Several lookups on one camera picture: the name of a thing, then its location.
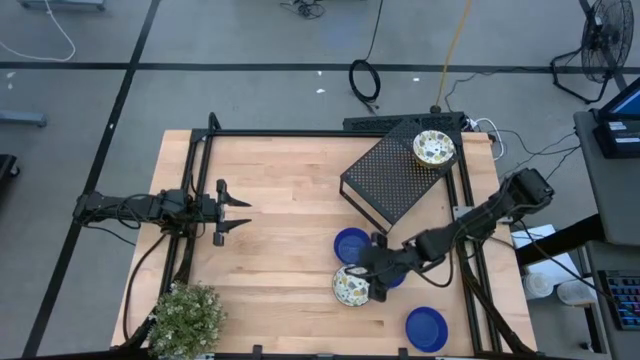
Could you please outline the black backlit keyboard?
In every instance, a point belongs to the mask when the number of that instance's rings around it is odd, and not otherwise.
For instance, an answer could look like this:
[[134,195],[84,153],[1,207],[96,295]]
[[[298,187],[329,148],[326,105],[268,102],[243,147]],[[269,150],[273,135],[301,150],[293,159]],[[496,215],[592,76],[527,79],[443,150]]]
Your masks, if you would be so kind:
[[601,270],[609,312],[621,331],[640,331],[640,271]]

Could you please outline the yellow patterned mini bowl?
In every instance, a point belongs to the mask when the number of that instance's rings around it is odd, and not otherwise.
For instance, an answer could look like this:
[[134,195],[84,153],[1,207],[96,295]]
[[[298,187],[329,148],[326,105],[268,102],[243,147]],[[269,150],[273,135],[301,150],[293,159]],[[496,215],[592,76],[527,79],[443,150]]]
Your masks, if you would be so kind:
[[455,158],[453,140],[437,130],[425,130],[412,141],[412,151],[416,160],[428,168],[440,168]]
[[360,307],[369,301],[369,283],[350,275],[342,266],[333,276],[332,289],[336,299],[348,307]]

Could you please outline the potted white-flowered plant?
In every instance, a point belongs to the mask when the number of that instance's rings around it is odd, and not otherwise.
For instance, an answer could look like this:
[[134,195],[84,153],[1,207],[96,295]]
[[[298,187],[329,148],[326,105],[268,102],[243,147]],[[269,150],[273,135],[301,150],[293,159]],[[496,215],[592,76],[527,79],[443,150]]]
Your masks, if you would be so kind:
[[153,322],[148,336],[150,353],[172,360],[213,353],[226,318],[214,287],[172,283],[148,317]]

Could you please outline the grey trolley base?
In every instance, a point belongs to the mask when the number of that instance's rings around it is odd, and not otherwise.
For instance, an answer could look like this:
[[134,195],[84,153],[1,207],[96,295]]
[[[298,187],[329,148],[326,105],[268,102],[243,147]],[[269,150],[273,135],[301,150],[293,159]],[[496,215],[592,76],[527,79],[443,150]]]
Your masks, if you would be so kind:
[[25,9],[32,6],[43,6],[51,9],[58,7],[71,8],[95,8],[98,11],[105,11],[105,0],[15,0]]

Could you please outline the black floor fan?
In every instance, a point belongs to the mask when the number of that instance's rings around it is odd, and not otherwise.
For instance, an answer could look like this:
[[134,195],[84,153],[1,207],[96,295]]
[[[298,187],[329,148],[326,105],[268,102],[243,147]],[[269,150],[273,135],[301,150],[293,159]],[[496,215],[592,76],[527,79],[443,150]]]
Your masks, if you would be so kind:
[[[611,80],[627,87],[622,69],[628,59],[634,37],[635,17],[631,0],[578,0],[585,16],[580,46],[558,55],[550,62],[553,85],[586,105],[599,102]],[[581,58],[581,71],[591,82],[601,85],[598,96],[589,99],[561,84],[557,63]]]

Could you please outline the laptop with blue screen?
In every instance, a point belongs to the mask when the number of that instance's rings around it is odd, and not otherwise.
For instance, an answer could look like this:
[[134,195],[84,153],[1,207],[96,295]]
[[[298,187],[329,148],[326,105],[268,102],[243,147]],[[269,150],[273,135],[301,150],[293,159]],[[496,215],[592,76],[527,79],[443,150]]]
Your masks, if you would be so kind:
[[640,120],[640,77],[597,111],[600,118]]

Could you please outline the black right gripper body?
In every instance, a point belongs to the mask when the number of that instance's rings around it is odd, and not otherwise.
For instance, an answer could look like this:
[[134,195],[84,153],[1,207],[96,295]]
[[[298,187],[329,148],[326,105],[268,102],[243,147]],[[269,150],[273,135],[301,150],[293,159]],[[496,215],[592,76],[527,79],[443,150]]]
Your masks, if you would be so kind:
[[371,236],[374,246],[373,277],[370,280],[370,299],[387,300],[391,285],[409,272],[418,273],[423,265],[423,247],[415,240],[405,241],[400,249],[388,247],[387,237],[379,232]]

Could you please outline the black perforated box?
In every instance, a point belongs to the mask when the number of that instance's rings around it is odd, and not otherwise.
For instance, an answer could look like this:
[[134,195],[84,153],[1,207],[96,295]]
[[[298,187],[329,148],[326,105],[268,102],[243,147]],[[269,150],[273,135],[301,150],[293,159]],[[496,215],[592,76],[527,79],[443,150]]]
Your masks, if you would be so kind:
[[343,120],[343,129],[347,131],[388,132],[400,123],[410,121],[424,130],[453,132],[462,129],[464,119],[465,114],[463,112],[352,117]]

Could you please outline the black perforated metal shelf riser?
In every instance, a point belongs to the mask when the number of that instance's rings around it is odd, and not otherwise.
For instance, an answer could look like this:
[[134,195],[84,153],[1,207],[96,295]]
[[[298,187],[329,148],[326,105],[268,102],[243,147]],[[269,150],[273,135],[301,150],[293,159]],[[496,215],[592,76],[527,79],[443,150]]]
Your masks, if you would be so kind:
[[340,175],[340,195],[383,234],[449,173],[458,160],[454,155],[439,168],[420,164],[413,151],[413,141],[425,130],[444,133],[455,147],[461,144],[458,125],[402,120]]

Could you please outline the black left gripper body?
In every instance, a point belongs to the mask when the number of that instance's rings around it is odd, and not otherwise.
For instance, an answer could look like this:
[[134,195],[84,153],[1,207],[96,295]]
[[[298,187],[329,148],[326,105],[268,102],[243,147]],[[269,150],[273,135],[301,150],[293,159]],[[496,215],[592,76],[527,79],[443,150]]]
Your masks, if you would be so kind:
[[208,224],[218,225],[224,221],[224,196],[223,192],[227,190],[226,181],[218,179],[216,181],[217,199],[211,197],[210,194],[204,193],[199,196],[198,200],[198,220],[202,225],[202,235],[206,232]]

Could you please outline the grey floor bar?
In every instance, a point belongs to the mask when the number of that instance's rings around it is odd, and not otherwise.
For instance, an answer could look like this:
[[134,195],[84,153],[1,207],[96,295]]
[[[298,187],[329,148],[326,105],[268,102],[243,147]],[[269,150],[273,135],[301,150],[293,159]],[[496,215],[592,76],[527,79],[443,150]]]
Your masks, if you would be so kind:
[[46,127],[48,120],[43,113],[22,112],[0,109],[0,123],[13,123],[21,125],[33,125],[40,128]]

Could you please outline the grey side desk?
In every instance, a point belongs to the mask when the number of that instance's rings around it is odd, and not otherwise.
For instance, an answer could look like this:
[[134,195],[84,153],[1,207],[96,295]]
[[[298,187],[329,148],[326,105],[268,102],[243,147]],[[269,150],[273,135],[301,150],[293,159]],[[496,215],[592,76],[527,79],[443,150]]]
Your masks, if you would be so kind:
[[576,112],[573,120],[607,241],[640,246],[640,158],[605,158],[594,115]]

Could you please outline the black chair base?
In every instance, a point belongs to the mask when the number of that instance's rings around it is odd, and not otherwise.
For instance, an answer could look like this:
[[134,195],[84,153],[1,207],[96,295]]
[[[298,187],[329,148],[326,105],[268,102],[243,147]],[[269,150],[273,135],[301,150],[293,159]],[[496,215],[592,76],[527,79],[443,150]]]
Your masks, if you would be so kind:
[[0,182],[15,178],[21,170],[17,165],[17,157],[10,154],[0,154]]

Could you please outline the white paper sheet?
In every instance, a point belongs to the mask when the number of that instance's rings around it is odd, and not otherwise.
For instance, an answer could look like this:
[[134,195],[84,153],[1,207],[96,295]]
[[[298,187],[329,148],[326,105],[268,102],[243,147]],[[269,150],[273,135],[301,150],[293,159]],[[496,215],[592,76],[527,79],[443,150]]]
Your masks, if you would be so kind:
[[[511,233],[512,242],[517,249],[530,244],[532,239],[539,240],[546,236],[553,235],[556,232],[555,228],[551,224],[529,227],[528,231],[530,236],[528,236],[524,230],[514,231]],[[556,255],[552,260],[544,258],[542,261],[531,265],[522,265],[521,269],[524,274],[544,274],[551,280],[552,285],[556,286],[574,279],[574,276],[563,269],[561,265],[574,273],[577,272],[577,268],[568,253]]]

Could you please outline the black labelled device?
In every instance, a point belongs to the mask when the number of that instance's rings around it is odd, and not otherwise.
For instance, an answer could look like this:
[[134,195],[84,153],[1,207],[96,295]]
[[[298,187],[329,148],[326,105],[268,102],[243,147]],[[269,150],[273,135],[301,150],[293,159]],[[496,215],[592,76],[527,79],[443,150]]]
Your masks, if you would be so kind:
[[604,122],[593,135],[605,158],[640,158],[640,120]]

